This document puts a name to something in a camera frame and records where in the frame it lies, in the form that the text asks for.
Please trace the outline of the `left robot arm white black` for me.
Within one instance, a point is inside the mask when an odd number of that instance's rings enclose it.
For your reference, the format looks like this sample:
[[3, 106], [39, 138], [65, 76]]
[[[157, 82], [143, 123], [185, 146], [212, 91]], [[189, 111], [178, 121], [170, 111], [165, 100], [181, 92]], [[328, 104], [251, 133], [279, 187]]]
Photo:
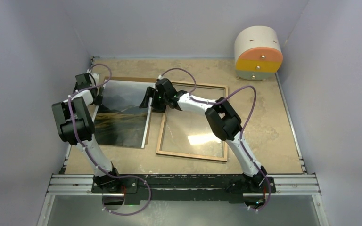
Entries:
[[98, 96], [95, 78], [89, 72], [75, 78], [74, 93], [51, 107], [59, 137], [85, 154], [94, 170], [95, 186], [115, 193], [120, 190], [122, 180], [95, 139], [95, 126], [88, 110]]

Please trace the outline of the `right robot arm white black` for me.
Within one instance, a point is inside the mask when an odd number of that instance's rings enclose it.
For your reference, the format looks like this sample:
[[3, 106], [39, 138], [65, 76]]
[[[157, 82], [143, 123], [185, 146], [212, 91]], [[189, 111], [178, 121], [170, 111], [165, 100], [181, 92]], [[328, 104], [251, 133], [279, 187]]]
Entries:
[[151, 106], [155, 112], [163, 113], [167, 107], [179, 111], [204, 115], [212, 133], [227, 143], [239, 161], [246, 186], [256, 192], [264, 185], [271, 186], [265, 168], [255, 158], [244, 135], [246, 124], [228, 101], [227, 97], [217, 100], [204, 99], [184, 90], [177, 91], [166, 78], [157, 79], [154, 87], [147, 87], [140, 108]]

